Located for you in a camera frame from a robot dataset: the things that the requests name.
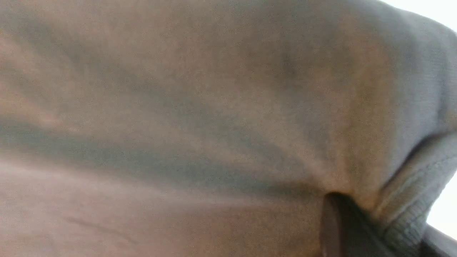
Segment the bright light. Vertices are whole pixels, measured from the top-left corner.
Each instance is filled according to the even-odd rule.
[[[451,0],[383,0],[397,8],[408,10],[438,21],[457,31],[457,1]],[[452,178],[433,205],[428,224],[457,239],[457,175]]]

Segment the seam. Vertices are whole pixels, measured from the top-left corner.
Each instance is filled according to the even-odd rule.
[[[375,213],[382,213],[389,206],[389,204],[392,202],[391,200],[393,198],[396,198],[399,194],[401,194],[404,191],[406,191],[406,189],[409,189],[414,182],[418,181],[425,174],[427,174],[427,170],[429,170],[431,167],[437,166],[437,165],[439,165],[441,163],[444,163],[446,161],[449,161],[451,159],[457,159],[457,155],[447,156],[444,159],[441,159],[439,161],[433,162],[431,164],[428,164],[428,165],[426,165],[426,166],[414,171],[414,175],[413,176],[409,177],[403,184],[401,184],[400,187],[395,189],[386,199],[384,199],[379,204],[379,207],[377,208]]]

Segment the gray fabric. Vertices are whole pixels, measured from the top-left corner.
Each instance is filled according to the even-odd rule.
[[[0,31],[12,256],[314,256],[330,192],[414,255],[457,167],[456,35],[379,1],[4,0]]]

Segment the gray sweatshirt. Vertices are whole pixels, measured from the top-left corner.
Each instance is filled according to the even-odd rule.
[[[318,256],[351,197],[414,256],[457,37],[377,0],[2,0],[4,256]]]

